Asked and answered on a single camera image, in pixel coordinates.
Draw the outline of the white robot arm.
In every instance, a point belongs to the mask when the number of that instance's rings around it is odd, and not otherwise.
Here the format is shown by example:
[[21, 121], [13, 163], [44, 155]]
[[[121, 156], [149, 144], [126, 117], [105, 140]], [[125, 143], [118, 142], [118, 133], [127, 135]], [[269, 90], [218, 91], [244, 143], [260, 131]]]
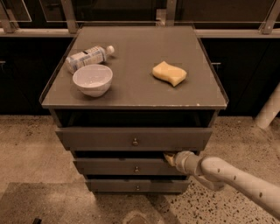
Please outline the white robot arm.
[[228, 184], [280, 219], [279, 186], [239, 170], [219, 157], [200, 157], [191, 151], [165, 152], [164, 157], [170, 166], [194, 176], [208, 189], [219, 191]]

